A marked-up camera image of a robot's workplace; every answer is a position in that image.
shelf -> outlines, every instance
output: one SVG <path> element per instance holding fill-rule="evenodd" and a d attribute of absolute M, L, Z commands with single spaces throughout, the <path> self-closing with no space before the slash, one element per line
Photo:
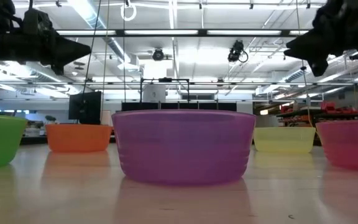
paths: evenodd
<path fill-rule="evenodd" d="M 315 118 L 355 118 L 358 114 L 316 114 Z"/>
<path fill-rule="evenodd" d="M 310 114 L 320 114 L 324 113 L 324 110 L 316 110 L 316 109 L 310 109 Z M 308 115 L 308 110 L 298 110 L 290 113 L 284 113 L 276 115 L 278 118 L 287 118 L 291 116 L 301 116 L 301 115 Z"/>

computer monitor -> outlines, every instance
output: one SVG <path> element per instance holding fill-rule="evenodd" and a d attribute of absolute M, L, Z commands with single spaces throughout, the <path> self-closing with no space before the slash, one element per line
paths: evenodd
<path fill-rule="evenodd" d="M 80 93 L 70 95 L 68 119 L 77 119 L 81 124 L 100 124 L 102 93 Z"/>

window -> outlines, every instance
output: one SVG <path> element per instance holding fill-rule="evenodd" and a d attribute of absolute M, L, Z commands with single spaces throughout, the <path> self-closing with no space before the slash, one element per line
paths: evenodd
<path fill-rule="evenodd" d="M 345 93 L 340 93 L 340 94 L 338 95 L 338 99 L 344 100 L 344 99 L 345 99 Z"/>

hanging cord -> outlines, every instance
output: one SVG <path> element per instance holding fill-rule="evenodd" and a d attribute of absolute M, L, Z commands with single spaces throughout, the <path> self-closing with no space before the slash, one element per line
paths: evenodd
<path fill-rule="evenodd" d="M 126 10 L 126 7 L 124 7 L 124 18 L 126 18 L 126 13 L 127 13 L 127 10 Z M 123 21 L 123 25 L 122 25 L 122 28 L 124 28 L 125 30 L 125 19 L 122 20 Z M 124 57 L 124 102 L 126 103 L 127 102 L 127 83 L 126 83 L 126 68 L 125 68 L 125 37 L 122 38 L 122 51 L 123 51 L 123 57 Z"/>
<path fill-rule="evenodd" d="M 300 36 L 301 35 L 301 30 L 300 30 L 301 29 L 301 22 L 300 22 L 300 19 L 299 19 L 298 0 L 296 0 L 296 18 L 297 18 L 297 21 L 298 21 L 298 32 L 299 32 L 298 36 Z M 306 106 L 307 106 L 307 110 L 308 110 L 308 119 L 309 119 L 310 126 L 312 128 L 314 128 L 312 120 L 311 120 L 311 117 L 310 117 L 310 106 L 309 106 L 309 102 L 308 102 L 308 100 L 310 100 L 310 97 L 309 97 L 308 85 L 307 85 L 307 82 L 306 82 L 306 67 L 305 67 L 305 62 L 303 60 L 302 60 L 301 70 L 303 72 L 303 81 L 305 82 L 305 88 L 306 88 Z"/>
<path fill-rule="evenodd" d="M 33 4 L 33 0 L 29 0 L 29 9 L 32 9 Z"/>
<path fill-rule="evenodd" d="M 84 88 L 82 90 L 81 104 L 84 102 L 84 98 L 85 98 L 86 82 L 88 81 L 88 75 L 89 75 L 89 71 L 90 71 L 90 63 L 91 63 L 91 57 L 92 57 L 92 52 L 93 52 L 93 45 L 94 45 L 96 30 L 98 29 L 98 22 L 99 22 L 99 15 L 100 15 L 101 5 L 102 5 L 102 0 L 99 0 L 98 14 L 96 15 L 96 23 L 94 25 L 94 31 L 93 31 L 93 37 L 92 37 L 91 53 L 89 55 L 88 65 L 86 66 L 86 75 L 85 75 Z"/>
<path fill-rule="evenodd" d="M 107 9 L 107 28 L 106 28 L 106 39 L 109 37 L 109 21 L 110 21 L 110 0 L 108 0 L 108 9 Z M 106 67 L 107 67 L 107 41 L 104 46 L 104 68 L 103 68 L 103 88 L 102 88 L 102 106 L 100 110 L 100 117 L 103 114 L 104 106 L 104 82 L 106 80 Z"/>

ceiling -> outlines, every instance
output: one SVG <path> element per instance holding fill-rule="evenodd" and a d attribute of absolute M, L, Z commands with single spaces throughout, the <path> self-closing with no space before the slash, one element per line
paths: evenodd
<path fill-rule="evenodd" d="M 17 17 L 23 18 L 27 10 L 28 0 L 13 0 L 17 8 Z M 91 27 L 83 19 L 78 8 L 72 7 L 72 2 L 60 1 L 62 7 L 55 5 L 53 1 L 34 0 L 34 7 L 46 12 L 55 29 L 90 29 Z M 310 29 L 311 21 L 314 18 L 317 7 L 323 5 L 325 0 L 299 0 L 298 13 L 294 7 L 296 0 L 132 0 L 130 3 L 136 7 L 137 14 L 131 21 L 125 21 L 121 16 L 121 6 L 124 1 L 89 0 L 94 4 L 95 9 L 100 7 L 100 18 L 104 21 L 107 29 Z M 307 9 L 306 4 L 311 3 L 312 7 Z M 131 16 L 132 9 L 126 9 L 127 17 Z M 93 38 L 71 38 L 82 44 L 91 45 Z M 249 61 L 246 63 L 229 63 L 227 55 L 229 49 L 236 40 L 242 40 L 246 52 L 249 54 Z M 292 38 L 266 38 L 266 37 L 116 37 L 115 41 L 128 55 L 135 55 L 139 59 L 139 65 L 146 68 L 151 64 L 151 53 L 156 48 L 161 48 L 167 55 L 173 55 L 175 45 L 176 62 L 178 67 L 178 78 L 189 78 L 195 82 L 215 82 L 218 78 L 224 78 L 225 82 L 280 82 L 290 75 L 299 71 L 303 65 L 295 58 L 284 57 L 285 43 Z M 94 39 L 93 53 L 91 58 L 83 57 L 77 62 L 85 63 L 84 70 L 77 70 L 73 63 L 65 67 L 65 76 L 58 79 L 67 81 L 85 80 L 86 67 L 89 63 L 88 77 L 94 80 L 101 79 L 104 75 L 106 81 L 116 82 L 126 77 L 127 82 L 139 81 L 140 71 L 121 70 L 118 65 L 121 61 L 106 42 L 97 37 Z M 315 78 L 313 74 L 306 74 L 307 82 L 318 82 L 322 78 L 342 72 L 352 67 L 357 67 L 358 62 L 350 62 L 347 57 L 332 58 L 330 67 L 325 76 Z M 168 77 L 175 77 L 173 61 L 170 59 L 158 66 L 167 69 Z M 38 77 L 48 79 L 47 76 L 37 74 Z M 333 80 L 345 82 L 349 76 L 344 74 Z M 303 77 L 298 77 L 292 82 L 304 82 Z M 24 86 L 10 85 L 13 88 Z M 90 86 L 89 90 L 101 89 L 103 86 Z M 121 89 L 122 86 L 105 86 L 108 89 Z M 211 86 L 198 86 L 197 88 L 212 88 Z M 224 86 L 231 90 L 233 86 Z M 236 87 L 236 90 L 256 90 L 257 85 L 244 85 Z M 288 94 L 289 96 L 301 95 L 305 88 L 282 87 L 271 88 L 276 95 Z"/>

